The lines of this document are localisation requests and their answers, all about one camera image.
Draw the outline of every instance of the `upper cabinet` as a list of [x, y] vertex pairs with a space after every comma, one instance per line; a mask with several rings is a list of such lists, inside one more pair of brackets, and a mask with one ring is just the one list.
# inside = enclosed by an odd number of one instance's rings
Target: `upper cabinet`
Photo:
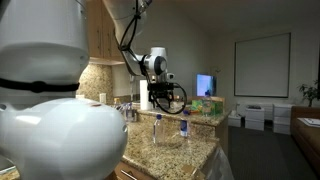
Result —
[[94, 61], [123, 62], [113, 21], [102, 0], [87, 0], [89, 53]]

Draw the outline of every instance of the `white box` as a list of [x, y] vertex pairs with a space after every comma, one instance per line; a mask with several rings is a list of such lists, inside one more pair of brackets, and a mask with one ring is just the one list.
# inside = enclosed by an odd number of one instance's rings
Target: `white box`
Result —
[[246, 124], [245, 127], [247, 129], [255, 129], [255, 130], [264, 130], [264, 120], [254, 120], [254, 119], [247, 119], [246, 118]]
[[261, 108], [261, 109], [246, 108], [246, 119], [264, 121], [264, 108]]
[[292, 106], [292, 104], [274, 104], [273, 116], [290, 118]]
[[241, 127], [241, 117], [229, 115], [228, 116], [228, 125], [235, 126], [235, 127]]
[[264, 119], [273, 120], [273, 104], [272, 103], [258, 103], [258, 106], [264, 109]]
[[273, 132], [290, 135], [290, 125], [273, 124]]
[[288, 118], [288, 117], [274, 117], [273, 124], [290, 125], [290, 118]]

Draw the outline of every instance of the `backsplash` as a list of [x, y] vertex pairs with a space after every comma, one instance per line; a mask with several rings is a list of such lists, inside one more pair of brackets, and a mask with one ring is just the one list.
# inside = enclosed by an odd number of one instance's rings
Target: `backsplash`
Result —
[[107, 104], [113, 104], [112, 69], [111, 66], [89, 64], [80, 77], [77, 95], [99, 102], [99, 94], [106, 93]]
[[[126, 96], [115, 96], [115, 98], [119, 98], [120, 102], [122, 103], [128, 103], [131, 102], [131, 96], [130, 95], [126, 95]], [[134, 94], [133, 95], [133, 102], [136, 102], [140, 100], [140, 94]]]

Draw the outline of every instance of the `whiteboard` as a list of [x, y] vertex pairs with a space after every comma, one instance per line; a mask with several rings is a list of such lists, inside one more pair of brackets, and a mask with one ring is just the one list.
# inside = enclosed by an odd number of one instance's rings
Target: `whiteboard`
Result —
[[288, 97], [290, 33], [235, 43], [234, 95]]

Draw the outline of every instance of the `granite countertop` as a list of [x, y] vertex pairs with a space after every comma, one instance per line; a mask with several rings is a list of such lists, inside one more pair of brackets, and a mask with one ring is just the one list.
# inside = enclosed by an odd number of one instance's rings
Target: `granite countertop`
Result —
[[[138, 113], [144, 116], [138, 122], [128, 124], [128, 143], [122, 161], [159, 180], [195, 179], [191, 172], [182, 168], [187, 165], [201, 172], [208, 157], [218, 146], [214, 126], [219, 125], [227, 116], [226, 113], [212, 117], [187, 116], [187, 120], [192, 122], [192, 132], [191, 137], [184, 138], [180, 136], [180, 121], [177, 120], [186, 117], [162, 112], [163, 117], [172, 120], [165, 121], [166, 142], [155, 145], [152, 141], [153, 123], [155, 114], [160, 111], [138, 110]], [[0, 179], [8, 180], [18, 177], [16, 170], [0, 175]]]
[[152, 142], [153, 122], [142, 119], [128, 124], [128, 144], [122, 161], [155, 179], [194, 179], [182, 170], [188, 165], [200, 170], [215, 151], [218, 140], [211, 134], [193, 133], [186, 139], [180, 136], [179, 121], [168, 121], [166, 142]]
[[213, 115], [213, 116], [203, 116], [201, 113], [197, 114], [192, 114], [185, 116], [183, 113], [180, 114], [167, 114], [164, 113], [163, 111], [160, 110], [137, 110], [138, 113], [140, 114], [145, 114], [145, 115], [150, 115], [150, 116], [156, 116], [156, 114], [162, 114], [162, 117], [164, 118], [170, 118], [173, 120], [189, 120], [191, 123], [195, 124], [201, 124], [201, 125], [207, 125], [207, 126], [218, 126], [224, 119], [225, 117], [228, 116], [230, 111], [224, 110], [223, 113], [219, 115]]

